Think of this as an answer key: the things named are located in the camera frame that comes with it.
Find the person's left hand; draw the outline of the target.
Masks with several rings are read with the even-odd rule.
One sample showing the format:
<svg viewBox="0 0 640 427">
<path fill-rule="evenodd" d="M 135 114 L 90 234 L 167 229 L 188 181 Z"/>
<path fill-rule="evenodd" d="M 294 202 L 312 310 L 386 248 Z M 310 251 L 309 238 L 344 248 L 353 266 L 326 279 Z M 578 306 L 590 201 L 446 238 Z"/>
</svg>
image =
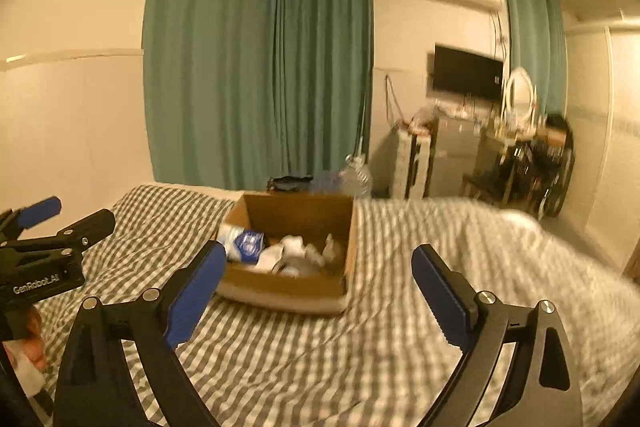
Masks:
<svg viewBox="0 0 640 427">
<path fill-rule="evenodd" d="M 42 316 L 35 306 L 12 312 L 12 324 L 22 322 L 20 329 L 23 336 L 18 338 L 20 344 L 18 351 L 25 355 L 26 359 L 40 373 L 47 367 L 46 354 L 44 353 L 44 341 L 42 338 Z"/>
</svg>

